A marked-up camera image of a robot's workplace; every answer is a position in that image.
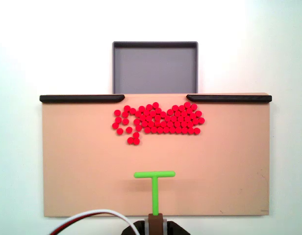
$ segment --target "gray tray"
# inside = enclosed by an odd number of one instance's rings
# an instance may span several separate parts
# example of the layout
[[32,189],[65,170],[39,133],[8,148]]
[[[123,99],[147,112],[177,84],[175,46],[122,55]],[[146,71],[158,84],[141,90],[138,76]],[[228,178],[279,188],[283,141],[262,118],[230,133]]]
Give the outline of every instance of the gray tray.
[[197,92],[197,42],[113,42],[114,94]]

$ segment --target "white cable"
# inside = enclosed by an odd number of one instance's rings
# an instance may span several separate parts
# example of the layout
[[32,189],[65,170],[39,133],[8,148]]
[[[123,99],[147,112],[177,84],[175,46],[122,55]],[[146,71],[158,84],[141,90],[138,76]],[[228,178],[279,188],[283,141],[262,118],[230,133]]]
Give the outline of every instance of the white cable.
[[64,220],[64,222],[62,222],[59,226],[57,226],[54,230],[52,230],[52,232],[50,234],[52,234],[54,231],[56,231],[59,227],[69,223],[70,221],[74,220],[74,219],[77,219],[79,217],[82,217],[82,216],[85,216],[85,215],[89,215],[89,214],[94,214],[94,213],[107,213],[107,214],[112,214],[112,215],[115,215],[119,218],[121,218],[122,220],[126,221],[130,227],[133,229],[133,231],[135,232],[135,235],[140,235],[136,226],[134,226],[134,224],[132,222],[130,222],[130,220],[125,217],[124,215],[116,212],[116,211],[112,211],[112,210],[107,210],[107,209],[101,209],[101,210],[92,210],[92,211],[86,211],[86,212],[82,212],[82,213],[79,213],[79,214],[76,214],[72,217],[69,217],[68,219]]

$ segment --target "green t-shaped pusher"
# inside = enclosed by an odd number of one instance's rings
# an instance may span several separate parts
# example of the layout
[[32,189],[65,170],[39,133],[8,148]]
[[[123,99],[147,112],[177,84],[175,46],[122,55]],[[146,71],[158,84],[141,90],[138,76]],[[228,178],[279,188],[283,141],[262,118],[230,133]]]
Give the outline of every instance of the green t-shaped pusher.
[[174,171],[150,171],[136,172],[133,175],[135,178],[151,178],[152,179],[152,213],[159,215],[159,191],[157,178],[159,177],[174,177]]

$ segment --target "red bead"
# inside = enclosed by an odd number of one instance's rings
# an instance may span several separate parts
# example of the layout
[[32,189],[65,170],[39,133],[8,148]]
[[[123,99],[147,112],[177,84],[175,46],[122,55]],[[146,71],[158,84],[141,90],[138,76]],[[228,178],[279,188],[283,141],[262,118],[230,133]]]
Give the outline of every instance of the red bead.
[[156,108],[159,107],[159,103],[158,102],[154,102],[152,106],[153,106],[154,109],[156,109]]
[[196,128],[194,129],[194,131],[195,131],[195,134],[196,134],[196,135],[200,134],[200,129],[199,129],[198,127],[196,127]]
[[178,106],[177,105],[173,105],[172,109],[173,109],[173,111],[177,111],[178,110]]
[[122,113],[122,117],[124,117],[124,118],[125,118],[125,117],[128,117],[128,115],[129,115],[128,112],[123,112],[123,113]]
[[191,109],[192,109],[192,110],[196,110],[197,108],[198,108],[198,106],[197,106],[196,104],[192,104],[192,105],[191,105]]
[[151,105],[151,104],[148,104],[147,106],[146,106],[146,109],[147,110],[151,110],[153,108],[153,106]]
[[151,128],[149,128],[148,126],[145,128],[145,133],[148,134],[151,132]]
[[123,125],[128,125],[128,123],[129,123],[129,120],[127,118],[124,118],[123,119]]
[[176,131],[175,127],[172,126],[172,127],[170,128],[170,133],[171,133],[171,134],[174,134],[175,131]]
[[161,127],[164,128],[164,127],[166,127],[166,125],[167,125],[166,121],[162,121],[162,122],[161,122]]
[[154,122],[153,122],[153,121],[149,121],[149,122],[148,122],[148,126],[149,126],[149,127],[154,127]]
[[185,106],[183,106],[183,105],[180,105],[179,107],[178,107],[178,109],[182,112],[182,111],[184,111],[185,110]]
[[162,127],[158,127],[157,132],[158,132],[159,134],[162,134],[162,133],[163,133],[163,128],[162,128]]
[[146,116],[146,121],[152,121],[152,117],[150,115]]
[[122,128],[118,128],[116,132],[117,134],[121,135],[124,132],[124,130]]
[[112,127],[113,127],[113,129],[116,130],[119,127],[119,124],[117,122],[115,122],[115,123],[113,123]]
[[191,103],[190,103],[190,102],[185,102],[185,103],[184,103],[184,106],[185,106],[185,108],[190,108]]
[[120,111],[120,110],[117,109],[117,110],[114,111],[114,115],[115,115],[115,116],[119,116],[120,114],[121,114],[121,111]]
[[135,133],[132,134],[132,136],[133,136],[135,139],[137,139],[137,138],[139,138],[140,135],[139,135],[138,132],[135,132]]
[[133,143],[133,137],[129,137],[129,138],[127,139],[127,143],[132,144],[132,143]]
[[174,114],[174,111],[173,111],[173,109],[169,109],[168,111],[167,111],[167,115],[173,115]]
[[154,110],[151,110],[151,111],[150,111],[150,116],[151,116],[151,117],[155,117],[155,114],[156,114],[156,113],[155,113]]
[[176,121],[177,121],[177,117],[176,117],[176,116],[172,116],[172,117],[171,117],[171,121],[172,121],[172,122],[176,122]]
[[187,123],[185,121],[182,121],[180,125],[181,125],[181,127],[186,127]]
[[138,119],[138,118],[136,118],[136,119],[133,121],[133,124],[135,124],[135,125],[139,125],[139,123],[140,123],[140,119]]
[[163,128],[164,133],[168,133],[169,131],[170,131],[170,129],[167,126]]
[[193,119],[193,120],[192,120],[192,123],[193,123],[194,125],[197,125],[197,124],[199,123],[198,118]]
[[136,125],[136,131],[141,131],[142,130],[142,126],[141,125]]
[[128,134],[130,134],[130,133],[132,132],[132,127],[130,127],[130,126],[127,127],[127,128],[126,128],[126,132],[127,132]]
[[124,107],[124,111],[129,112],[129,111],[130,111],[130,106],[129,106],[129,105],[126,105],[126,106]]
[[176,116],[176,117],[179,117],[180,115],[181,115],[181,112],[180,112],[180,111],[176,111],[176,112],[175,112],[175,116]]
[[187,127],[183,127],[183,128],[181,129],[181,132],[182,132],[183,134],[187,134],[187,133],[188,133],[188,128],[187,128]]
[[152,127],[152,128],[151,128],[151,132],[152,132],[152,133],[156,133],[156,132],[157,132],[157,128],[156,128],[155,126]]
[[116,123],[121,123],[122,122],[122,118],[121,117],[116,117],[115,118],[115,122]]
[[140,140],[139,139],[133,139],[133,144],[134,145],[138,145],[140,143]]
[[199,118],[199,124],[204,124],[204,122],[205,122],[204,118],[200,117]]
[[146,109],[146,108],[145,108],[144,106],[140,106],[140,107],[139,107],[139,111],[140,111],[141,113],[142,113],[143,111],[145,111],[145,109]]
[[136,113],[136,109],[135,108],[131,108],[129,112],[130,112],[130,114],[135,114]]
[[181,128],[180,127],[176,127],[176,133],[180,134],[181,133]]

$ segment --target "red disc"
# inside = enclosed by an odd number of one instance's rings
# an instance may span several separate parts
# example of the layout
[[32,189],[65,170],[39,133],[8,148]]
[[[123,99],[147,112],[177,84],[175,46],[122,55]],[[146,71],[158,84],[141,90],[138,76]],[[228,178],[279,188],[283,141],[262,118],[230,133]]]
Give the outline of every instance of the red disc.
[[149,128],[148,126],[145,128],[145,133],[148,134],[151,132],[151,128]]
[[190,103],[190,102],[185,102],[185,103],[184,103],[184,106],[185,106],[185,108],[190,108],[191,103]]
[[160,113],[160,115],[161,115],[162,118],[165,118],[166,112],[162,111],[162,112]]
[[180,105],[179,107],[178,107],[178,109],[182,112],[182,111],[184,111],[185,110],[185,106],[183,106],[183,105]]
[[120,114],[121,114],[121,111],[120,111],[120,110],[117,109],[117,110],[114,111],[114,115],[115,115],[115,116],[119,116]]
[[191,121],[191,118],[190,118],[189,116],[186,116],[186,117],[185,117],[185,121],[186,121],[186,122],[189,122],[189,121]]
[[174,126],[175,127],[180,127],[180,122],[179,121],[174,122]]
[[164,133],[168,133],[169,131],[170,131],[170,129],[167,126],[163,128]]
[[181,133],[181,128],[180,127],[176,127],[176,133],[180,134]]
[[156,112],[155,112],[154,110],[151,110],[151,111],[150,111],[150,116],[151,116],[151,117],[155,117],[155,114],[156,114]]
[[175,112],[175,116],[176,116],[176,117],[179,117],[180,115],[181,115],[181,112],[180,112],[180,111],[176,111],[176,112]]
[[145,111],[145,109],[146,109],[146,108],[145,108],[144,106],[140,106],[140,107],[139,107],[139,111],[140,111],[141,113],[142,113],[143,111]]
[[124,132],[124,130],[122,128],[118,128],[116,132],[117,134],[121,135]]
[[157,132],[157,128],[156,128],[155,126],[152,127],[152,128],[151,128],[151,132],[152,132],[152,133],[156,133],[156,132]]
[[134,145],[138,145],[140,143],[140,140],[139,139],[133,139],[133,144]]
[[183,128],[181,129],[181,132],[182,132],[183,134],[187,134],[187,133],[188,133],[188,128],[187,128],[187,127],[183,127]]
[[150,114],[150,111],[149,111],[148,109],[146,109],[145,111],[143,111],[143,114],[144,114],[145,116],[148,116],[148,115]]
[[167,125],[166,121],[162,121],[162,122],[161,122],[161,127],[164,128],[164,127],[166,127],[166,125]]
[[196,118],[196,114],[191,113],[191,114],[189,115],[189,117],[190,117],[191,119],[195,119],[195,118]]
[[142,126],[141,125],[136,125],[136,131],[141,131],[142,130]]
[[129,115],[128,112],[123,112],[123,113],[122,113],[122,117],[124,117],[124,118],[125,118],[125,117],[128,117],[128,115]]
[[141,125],[142,125],[142,127],[146,127],[148,125],[148,122],[147,121],[142,121]]
[[188,128],[188,134],[192,135],[194,132],[195,130],[192,127]]
[[172,109],[173,109],[173,111],[177,111],[178,110],[178,106],[177,105],[173,105]]
[[146,116],[146,121],[152,121],[152,117],[150,115]]
[[182,121],[180,125],[181,125],[181,127],[186,127],[187,126],[187,122]]
[[170,121],[170,120],[171,120],[171,117],[170,117],[170,116],[165,116],[164,120],[165,120],[165,121]]
[[161,120],[161,116],[160,115],[155,115],[155,120],[156,121],[160,121]]
[[173,114],[174,114],[173,109],[169,109],[169,110],[167,111],[167,115],[173,115]]
[[133,121],[133,124],[135,124],[135,125],[139,125],[139,123],[140,123],[140,119],[138,119],[138,118],[136,118],[136,119]]
[[121,123],[122,122],[122,118],[121,117],[116,117],[115,118],[115,122],[116,123]]
[[172,122],[176,122],[176,121],[177,121],[177,117],[176,117],[176,116],[172,116],[172,117],[171,117],[171,121],[172,121]]
[[193,120],[192,120],[192,123],[193,123],[194,125],[197,125],[197,124],[199,123],[198,118],[193,119]]
[[191,105],[191,109],[192,109],[192,110],[196,110],[197,108],[198,108],[198,106],[197,106],[196,104],[192,104],[192,105]]
[[147,104],[147,106],[146,106],[146,109],[147,110],[151,110],[153,107],[152,107],[152,105],[151,104]]
[[136,139],[136,138],[139,138],[140,135],[139,135],[138,132],[135,132],[135,133],[132,134],[132,136]]
[[200,117],[199,118],[199,124],[204,124],[204,122],[205,122],[204,118]]
[[159,127],[159,126],[161,126],[161,122],[160,121],[155,121],[154,125],[155,125],[155,127]]
[[129,105],[125,105],[124,111],[125,111],[125,112],[129,112],[129,111],[130,111],[130,106],[129,106]]
[[113,129],[116,130],[119,127],[119,124],[117,122],[115,122],[115,123],[113,123],[112,127],[113,127]]
[[170,128],[170,133],[171,133],[171,134],[174,134],[175,131],[176,131],[175,127],[172,126],[172,127]]
[[198,118],[200,118],[200,117],[202,116],[202,112],[201,112],[201,111],[196,111],[196,116],[197,116]]
[[192,123],[191,121],[189,121],[189,122],[187,123],[187,126],[188,126],[189,128],[191,128],[191,127],[193,127],[194,125],[193,125],[193,123]]
[[154,122],[153,121],[149,121],[148,122],[148,127],[154,127]]
[[136,113],[136,109],[135,108],[131,108],[129,112],[130,112],[130,114],[135,114]]
[[122,123],[123,123],[123,125],[128,125],[129,120],[127,118],[124,118]]
[[196,127],[196,128],[194,129],[194,131],[195,131],[195,134],[196,134],[196,135],[200,134],[200,129],[199,129],[198,127]]
[[127,132],[128,134],[130,134],[130,133],[132,132],[132,127],[130,127],[130,126],[127,127],[127,128],[126,128],[126,132]]
[[153,106],[154,109],[156,109],[156,108],[159,107],[159,103],[158,102],[154,102],[152,106]]
[[132,144],[132,143],[133,143],[133,137],[129,137],[129,138],[127,139],[127,143]]

